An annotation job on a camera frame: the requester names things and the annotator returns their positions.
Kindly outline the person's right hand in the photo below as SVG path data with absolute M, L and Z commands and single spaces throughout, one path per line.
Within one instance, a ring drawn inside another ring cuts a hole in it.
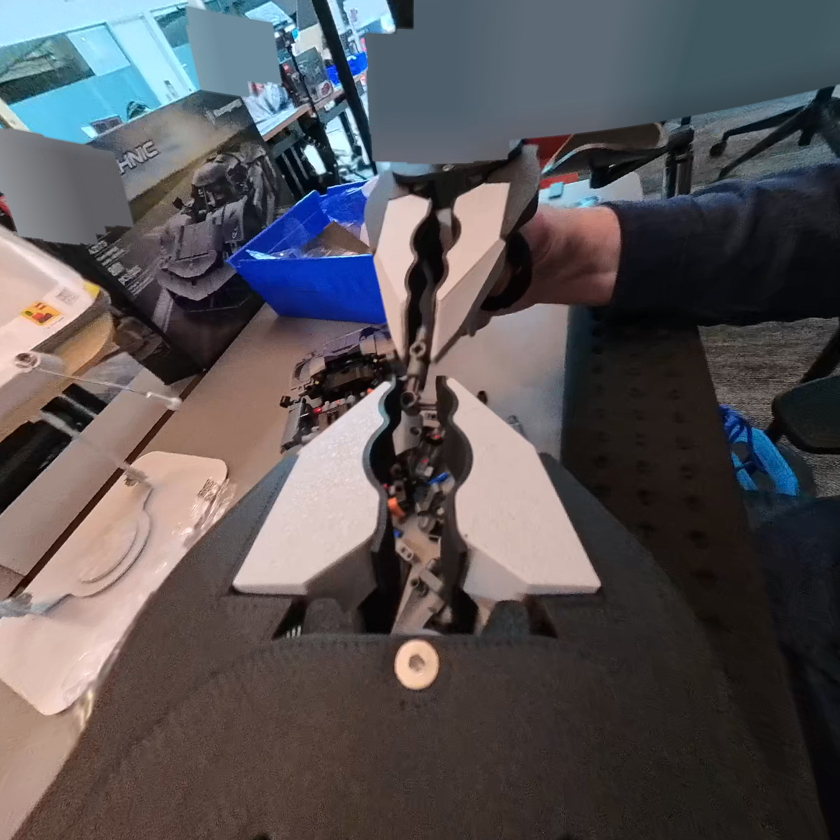
M 610 302 L 622 254 L 621 227 L 611 207 L 540 205 L 521 233 L 530 248 L 531 282 L 514 312 L 541 304 Z

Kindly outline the lego car chassis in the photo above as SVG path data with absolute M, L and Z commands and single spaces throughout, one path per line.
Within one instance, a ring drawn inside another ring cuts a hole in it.
M 280 452 L 297 453 L 337 423 L 380 385 L 402 372 L 385 326 L 348 333 L 303 358 L 293 369 Z M 367 548 L 372 583 L 352 609 L 367 631 L 412 634 L 470 633 L 476 604 L 459 588 L 466 558 L 441 561 L 447 544 L 448 502 L 455 475 L 445 453 L 444 426 L 431 402 L 403 410 L 373 443 L 362 447 L 363 462 L 379 481 L 391 536 L 377 530 Z

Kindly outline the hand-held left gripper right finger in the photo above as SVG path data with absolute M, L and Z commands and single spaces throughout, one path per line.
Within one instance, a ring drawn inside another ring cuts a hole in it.
M 538 450 L 451 376 L 437 408 L 455 478 L 454 523 L 465 549 L 458 588 L 485 622 L 500 602 L 593 595 L 602 582 Z

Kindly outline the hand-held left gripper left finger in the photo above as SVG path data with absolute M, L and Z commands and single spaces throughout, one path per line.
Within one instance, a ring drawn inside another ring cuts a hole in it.
M 396 552 L 384 483 L 394 459 L 396 382 L 378 385 L 292 459 L 233 588 L 396 619 Z

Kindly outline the black metal pole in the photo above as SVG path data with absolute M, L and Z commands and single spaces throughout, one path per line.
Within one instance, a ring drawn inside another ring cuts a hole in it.
M 371 132 L 367 111 L 364 108 L 362 99 L 356 87 L 356 82 L 353 78 L 353 74 L 351 73 L 350 65 L 341 43 L 340 33 L 335 23 L 331 6 L 328 1 L 312 1 L 311 3 L 331 54 L 332 62 L 336 66 L 345 100 L 352 111 L 353 119 L 355 120 L 356 127 L 359 131 L 365 153 L 371 163 L 371 169 L 373 174 L 377 175 L 378 171 L 372 151 Z

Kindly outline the brown cardboard piece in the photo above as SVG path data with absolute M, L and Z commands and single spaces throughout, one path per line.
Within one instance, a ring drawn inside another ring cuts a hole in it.
M 305 257 L 312 259 L 368 256 L 371 249 L 358 236 L 360 232 L 360 229 L 353 226 L 346 227 L 331 221 L 301 247 L 301 252 Z

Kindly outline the blue plastic bin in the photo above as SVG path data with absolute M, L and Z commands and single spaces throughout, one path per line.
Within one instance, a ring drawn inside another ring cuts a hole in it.
M 331 221 L 360 229 L 373 182 L 332 186 L 324 194 L 310 192 L 259 234 L 238 248 L 227 264 L 247 281 L 276 314 L 318 319 L 383 324 L 385 312 L 372 253 L 326 259 L 252 259 L 246 249 L 268 228 L 292 222 L 318 235 Z

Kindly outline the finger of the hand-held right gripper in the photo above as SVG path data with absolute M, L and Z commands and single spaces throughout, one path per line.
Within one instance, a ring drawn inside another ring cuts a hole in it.
M 435 321 L 435 214 L 430 198 L 388 201 L 374 267 L 386 325 L 407 368 L 427 368 Z
M 434 293 L 430 357 L 440 362 L 490 288 L 505 250 L 501 230 L 510 185 L 482 183 L 455 199 L 458 236 L 444 257 L 444 278 Z

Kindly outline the dark lego set box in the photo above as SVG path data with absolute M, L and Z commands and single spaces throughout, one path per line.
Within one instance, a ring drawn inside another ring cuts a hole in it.
M 133 224 L 85 269 L 151 328 L 164 382 L 211 367 L 263 305 L 228 260 L 292 203 L 243 99 L 197 91 L 87 146 L 119 166 Z

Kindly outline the clear plastic bag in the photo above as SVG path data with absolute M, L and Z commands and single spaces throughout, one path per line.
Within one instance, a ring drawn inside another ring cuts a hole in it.
M 299 223 L 292 222 L 282 229 L 272 226 L 248 244 L 246 253 L 252 259 L 307 259 L 311 239 L 310 232 Z

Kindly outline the brown chair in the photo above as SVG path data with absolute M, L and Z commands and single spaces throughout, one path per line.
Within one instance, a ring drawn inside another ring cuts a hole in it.
M 664 160 L 664 197 L 687 195 L 692 187 L 695 130 L 681 122 L 666 132 L 661 122 L 623 129 L 576 133 L 542 169 L 542 178 L 586 173 L 593 188 L 603 188 L 643 166 Z

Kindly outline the green chair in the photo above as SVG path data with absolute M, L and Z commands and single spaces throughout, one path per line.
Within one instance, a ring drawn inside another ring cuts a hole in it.
M 839 454 L 839 374 L 804 382 L 777 395 L 766 434 L 774 443 L 786 438 L 814 455 Z

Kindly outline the white book stand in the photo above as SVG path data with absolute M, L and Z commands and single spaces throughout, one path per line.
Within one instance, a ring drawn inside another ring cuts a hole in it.
M 2 682 L 44 716 L 77 703 L 185 551 L 175 530 L 222 460 L 153 451 L 142 438 L 181 406 L 133 371 L 159 340 L 118 319 L 113 346 L 36 420 L 2 438 Z

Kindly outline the person's right forearm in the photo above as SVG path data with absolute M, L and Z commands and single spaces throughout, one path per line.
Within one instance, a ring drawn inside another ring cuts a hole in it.
M 609 205 L 618 317 L 739 327 L 838 319 L 839 164 Z

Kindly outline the black office chair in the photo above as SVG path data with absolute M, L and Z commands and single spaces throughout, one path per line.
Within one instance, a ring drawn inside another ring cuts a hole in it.
M 723 133 L 709 150 L 710 158 L 719 158 L 728 142 L 744 134 L 765 131 L 766 134 L 753 147 L 723 166 L 717 181 L 728 178 L 741 164 L 753 160 L 794 134 L 799 134 L 799 146 L 807 146 L 820 136 L 836 158 L 839 157 L 839 98 L 835 86 L 819 89 L 806 105 L 776 113 L 759 121 L 750 122 Z

